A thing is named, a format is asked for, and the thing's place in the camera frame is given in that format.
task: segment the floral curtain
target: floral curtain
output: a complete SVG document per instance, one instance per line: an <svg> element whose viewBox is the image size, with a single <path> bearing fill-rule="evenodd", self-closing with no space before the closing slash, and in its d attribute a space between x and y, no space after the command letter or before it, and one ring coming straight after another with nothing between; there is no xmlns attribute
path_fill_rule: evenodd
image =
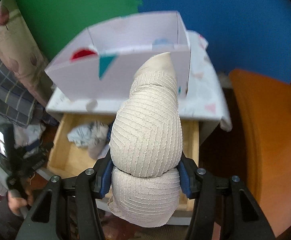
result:
<svg viewBox="0 0 291 240"><path fill-rule="evenodd" d="M47 59L39 50L15 0L0 2L0 59L42 105L52 95L52 81L44 72Z"/></svg>

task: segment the open drawer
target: open drawer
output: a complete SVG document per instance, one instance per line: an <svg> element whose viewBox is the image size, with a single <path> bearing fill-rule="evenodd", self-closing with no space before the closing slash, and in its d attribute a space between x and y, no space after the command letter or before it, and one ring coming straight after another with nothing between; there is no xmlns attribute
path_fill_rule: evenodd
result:
<svg viewBox="0 0 291 240"><path fill-rule="evenodd" d="M86 115L64 114L54 139L54 147L51 150L47 168L63 179L79 175L82 171L92 168L96 162L89 157L86 149L77 148L74 143L68 141L67 134L76 126L98 120L106 124L114 120L114 115ZM199 124L192 120L181 120L183 134L183 152L192 158L198 165L199 162ZM180 191L180 211L191 211L194 200L188 200Z"/></svg>

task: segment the orange chair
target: orange chair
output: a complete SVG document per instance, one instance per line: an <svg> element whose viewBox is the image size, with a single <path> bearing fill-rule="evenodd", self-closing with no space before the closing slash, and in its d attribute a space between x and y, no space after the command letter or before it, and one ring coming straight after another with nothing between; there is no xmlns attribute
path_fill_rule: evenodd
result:
<svg viewBox="0 0 291 240"><path fill-rule="evenodd" d="M276 236L291 225L291 85L233 70L229 75L247 147L247 186Z"/></svg>

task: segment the ribbed pattern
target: ribbed pattern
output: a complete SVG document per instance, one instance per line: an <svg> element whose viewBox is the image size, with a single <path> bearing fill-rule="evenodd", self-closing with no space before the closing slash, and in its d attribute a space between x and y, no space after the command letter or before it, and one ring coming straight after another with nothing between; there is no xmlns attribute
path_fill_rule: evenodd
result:
<svg viewBox="0 0 291 240"><path fill-rule="evenodd" d="M176 168L156 178L134 177L114 167L111 212L142 227L167 223L179 204L180 179Z"/></svg>
<svg viewBox="0 0 291 240"><path fill-rule="evenodd" d="M114 121L110 148L111 212L142 227L164 225L179 203L175 167L182 153L177 82L170 53L150 58L135 75Z"/></svg>

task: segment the cardboard box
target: cardboard box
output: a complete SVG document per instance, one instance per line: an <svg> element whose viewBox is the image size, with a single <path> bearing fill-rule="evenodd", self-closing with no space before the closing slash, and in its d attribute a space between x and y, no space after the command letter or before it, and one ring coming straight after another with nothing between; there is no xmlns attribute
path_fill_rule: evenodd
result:
<svg viewBox="0 0 291 240"><path fill-rule="evenodd" d="M97 55L71 60L78 49ZM135 72L150 57L171 52L179 96L185 98L191 48L178 12L117 17L85 28L46 68L47 75L71 101L128 98Z"/></svg>

